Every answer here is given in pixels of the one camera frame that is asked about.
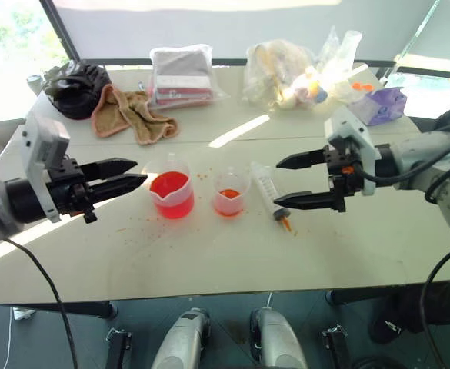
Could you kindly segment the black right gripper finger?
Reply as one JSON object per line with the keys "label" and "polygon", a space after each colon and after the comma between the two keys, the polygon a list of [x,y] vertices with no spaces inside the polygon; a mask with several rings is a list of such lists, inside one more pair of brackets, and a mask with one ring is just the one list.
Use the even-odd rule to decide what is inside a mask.
{"label": "black right gripper finger", "polygon": [[312,193],[310,191],[301,191],[276,198],[273,203],[283,208],[313,210],[331,208],[334,204],[334,197],[331,192]]}
{"label": "black right gripper finger", "polygon": [[325,163],[324,150],[305,151],[289,155],[276,164],[276,168],[298,170]]}

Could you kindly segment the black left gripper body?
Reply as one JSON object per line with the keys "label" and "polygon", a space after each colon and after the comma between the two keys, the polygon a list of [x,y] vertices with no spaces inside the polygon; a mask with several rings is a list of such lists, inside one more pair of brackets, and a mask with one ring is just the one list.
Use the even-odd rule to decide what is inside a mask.
{"label": "black left gripper body", "polygon": [[91,200],[92,190],[81,166],[74,158],[64,157],[59,168],[48,170],[48,192],[59,214],[83,215],[86,224],[97,220]]}

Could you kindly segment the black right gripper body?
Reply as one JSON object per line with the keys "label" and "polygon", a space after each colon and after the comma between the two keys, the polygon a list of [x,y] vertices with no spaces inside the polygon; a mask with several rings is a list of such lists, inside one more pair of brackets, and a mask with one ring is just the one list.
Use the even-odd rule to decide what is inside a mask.
{"label": "black right gripper body", "polygon": [[328,169],[329,192],[332,196],[330,208],[345,212],[345,197],[354,196],[364,188],[364,178],[355,172],[353,164],[361,163],[358,149],[352,144],[341,150],[327,144],[324,157]]}

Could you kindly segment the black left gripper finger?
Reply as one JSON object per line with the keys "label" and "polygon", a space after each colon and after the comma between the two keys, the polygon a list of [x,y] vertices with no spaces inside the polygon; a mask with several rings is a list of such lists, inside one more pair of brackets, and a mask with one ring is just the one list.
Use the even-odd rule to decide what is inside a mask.
{"label": "black left gripper finger", "polygon": [[109,179],[100,175],[89,175],[87,181],[102,180],[101,183],[90,186],[87,202],[90,205],[122,196],[139,188],[147,179],[147,175],[123,174]]}
{"label": "black left gripper finger", "polygon": [[81,165],[80,169],[86,181],[94,181],[122,175],[137,164],[137,161],[125,158],[109,158]]}

